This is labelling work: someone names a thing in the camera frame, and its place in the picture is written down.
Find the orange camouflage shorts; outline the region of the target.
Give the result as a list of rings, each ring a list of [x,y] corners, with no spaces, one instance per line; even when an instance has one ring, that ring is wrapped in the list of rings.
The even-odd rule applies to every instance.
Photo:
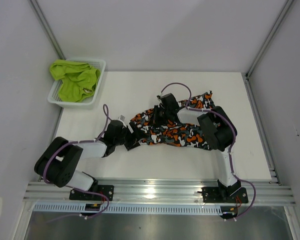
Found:
[[[195,109],[211,109],[215,107],[212,100],[212,91],[201,95],[192,96],[189,100],[178,101],[179,105],[185,108],[187,102],[189,107]],[[204,138],[199,124],[182,123],[180,120],[165,120],[161,118],[160,126],[154,127],[149,123],[153,108],[135,115],[130,124],[134,130],[136,142],[140,145],[166,144],[174,147],[191,147],[202,150],[211,150]]]

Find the green shorts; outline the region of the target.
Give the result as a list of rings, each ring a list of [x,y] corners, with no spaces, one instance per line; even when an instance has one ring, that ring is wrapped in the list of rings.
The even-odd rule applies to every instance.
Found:
[[[58,96],[63,102],[80,103],[94,95],[101,71],[85,62],[56,60],[50,66],[55,81],[62,84]]]

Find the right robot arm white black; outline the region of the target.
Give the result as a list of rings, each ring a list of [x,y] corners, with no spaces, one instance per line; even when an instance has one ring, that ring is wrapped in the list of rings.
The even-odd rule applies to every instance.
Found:
[[[194,124],[202,131],[203,137],[212,150],[218,151],[218,196],[222,201],[229,202],[236,196],[241,183],[234,176],[231,150],[235,143],[237,131],[220,106],[212,109],[196,109],[179,106],[173,94],[158,95],[162,110],[155,111],[156,123],[172,120],[180,124]]]

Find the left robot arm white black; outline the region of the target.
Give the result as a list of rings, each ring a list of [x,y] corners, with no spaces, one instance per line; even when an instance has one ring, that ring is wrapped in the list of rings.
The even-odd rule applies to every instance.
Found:
[[[92,140],[68,141],[63,137],[55,138],[37,160],[34,171],[44,182],[57,187],[72,187],[81,190],[87,200],[98,195],[96,180],[77,170],[80,160],[105,158],[112,154],[117,146],[124,145],[127,150],[139,146],[142,133],[130,122],[124,125],[122,120],[111,120],[100,136]]]

